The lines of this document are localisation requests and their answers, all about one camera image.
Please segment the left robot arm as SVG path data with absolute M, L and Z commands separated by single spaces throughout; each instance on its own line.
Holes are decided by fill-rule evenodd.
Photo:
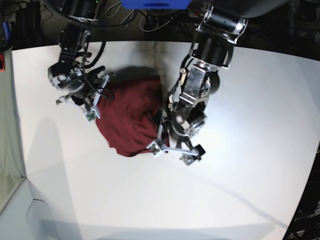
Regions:
M 283 5 L 283 0 L 206 0 L 200 10 L 189 53 L 180 65 L 178 80 L 160 110 L 156 139 L 147 149 L 154 157 L 174 152 L 187 165 L 205 154 L 191 138 L 205 126 L 205 108 L 220 86 L 220 69 L 228 69 L 234 48 L 249 19 Z

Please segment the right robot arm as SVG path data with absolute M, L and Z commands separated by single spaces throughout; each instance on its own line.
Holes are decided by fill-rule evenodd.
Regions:
M 115 95 L 107 89 L 110 76 L 104 66 L 95 67 L 102 56 L 106 42 L 93 59 L 89 52 L 92 29 L 106 30 L 129 25 L 136 17 L 137 10 L 131 10 L 129 16 L 114 25 L 103 25 L 98 21 L 100 3 L 97 0 L 64 0 L 57 4 L 47 0 L 49 9 L 67 20 L 67 26 L 60 32 L 58 45 L 60 54 L 57 63 L 48 68 L 48 80 L 58 91 L 65 91 L 55 103 L 71 104 L 81 110 L 87 122 L 101 118 L 98 104 L 101 99 L 114 100 Z

